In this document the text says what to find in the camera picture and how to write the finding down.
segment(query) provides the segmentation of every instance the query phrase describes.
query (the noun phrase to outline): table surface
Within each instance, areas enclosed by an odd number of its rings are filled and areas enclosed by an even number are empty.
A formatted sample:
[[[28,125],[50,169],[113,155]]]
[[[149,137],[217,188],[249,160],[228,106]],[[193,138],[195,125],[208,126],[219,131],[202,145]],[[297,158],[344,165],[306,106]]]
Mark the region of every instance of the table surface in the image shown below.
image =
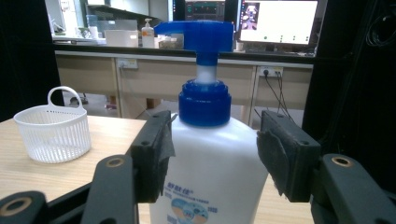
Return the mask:
[[[96,163],[111,155],[125,154],[145,124],[138,119],[88,116],[92,147],[73,161],[46,164],[31,160],[13,119],[0,123],[0,199],[10,194],[39,190],[47,201],[92,181]],[[139,204],[141,224],[149,224],[149,205]],[[259,223],[314,223],[309,203],[289,203],[278,195],[271,176],[267,178],[254,221]]]

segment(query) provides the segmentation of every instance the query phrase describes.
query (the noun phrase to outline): soap dispenser bottle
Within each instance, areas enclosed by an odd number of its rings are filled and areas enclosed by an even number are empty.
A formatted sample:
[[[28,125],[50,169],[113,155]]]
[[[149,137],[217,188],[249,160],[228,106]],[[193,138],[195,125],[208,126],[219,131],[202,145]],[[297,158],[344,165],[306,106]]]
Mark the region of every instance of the soap dispenser bottle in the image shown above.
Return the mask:
[[[151,19],[145,19],[146,25],[142,28],[143,48],[154,49],[154,29],[149,26]]]
[[[231,95],[216,79],[220,51],[231,51],[233,26],[218,21],[173,21],[156,34],[184,34],[196,51],[197,78],[178,96],[172,122],[176,156],[168,164],[163,196],[150,205],[152,224],[253,223],[268,172],[256,132],[230,118]]]

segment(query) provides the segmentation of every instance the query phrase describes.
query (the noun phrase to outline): white plastic basket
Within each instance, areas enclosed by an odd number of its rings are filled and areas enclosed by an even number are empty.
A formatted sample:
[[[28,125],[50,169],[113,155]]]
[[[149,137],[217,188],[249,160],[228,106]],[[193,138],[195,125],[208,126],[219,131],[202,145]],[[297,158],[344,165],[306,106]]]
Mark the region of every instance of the white plastic basket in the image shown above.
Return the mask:
[[[72,92],[78,99],[77,108],[54,105],[54,91]],[[14,116],[29,157],[35,161],[56,163],[80,157],[91,148],[87,111],[78,94],[69,87],[49,91],[48,105],[23,110]]]

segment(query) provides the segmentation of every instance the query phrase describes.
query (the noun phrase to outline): white plastic bottle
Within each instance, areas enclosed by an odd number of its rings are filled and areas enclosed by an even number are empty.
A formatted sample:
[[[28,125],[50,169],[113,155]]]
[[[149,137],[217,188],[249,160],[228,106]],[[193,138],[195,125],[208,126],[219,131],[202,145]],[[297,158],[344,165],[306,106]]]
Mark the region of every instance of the white plastic bottle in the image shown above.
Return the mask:
[[[184,48],[197,50],[197,78],[179,95],[179,114],[172,122],[176,156],[169,160],[163,196],[150,205],[151,223],[253,223],[268,172],[258,155],[257,134],[230,118],[231,96],[216,80],[218,51],[232,50],[233,27],[184,23],[155,27],[157,34],[184,31]]]
[[[149,26],[151,19],[145,19],[146,25],[142,28],[142,45],[143,48],[154,49],[154,29]]]

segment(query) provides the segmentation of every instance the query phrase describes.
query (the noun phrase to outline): metal ring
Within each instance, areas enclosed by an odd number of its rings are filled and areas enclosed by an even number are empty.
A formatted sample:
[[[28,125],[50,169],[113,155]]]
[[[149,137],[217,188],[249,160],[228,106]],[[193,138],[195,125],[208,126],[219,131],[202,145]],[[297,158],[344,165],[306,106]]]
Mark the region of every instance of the metal ring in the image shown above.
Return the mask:
[[[12,204],[21,203],[18,207],[9,208]],[[10,217],[18,214],[19,212],[25,210],[32,203],[30,197],[22,197],[12,200],[6,203],[0,208],[0,217]]]
[[[121,166],[123,164],[124,164],[123,158],[113,158],[106,162],[107,167],[117,167],[117,166]]]
[[[344,157],[333,157],[332,162],[334,162],[337,165],[344,166],[344,167],[353,166],[353,162],[350,161],[349,159],[344,158]]]

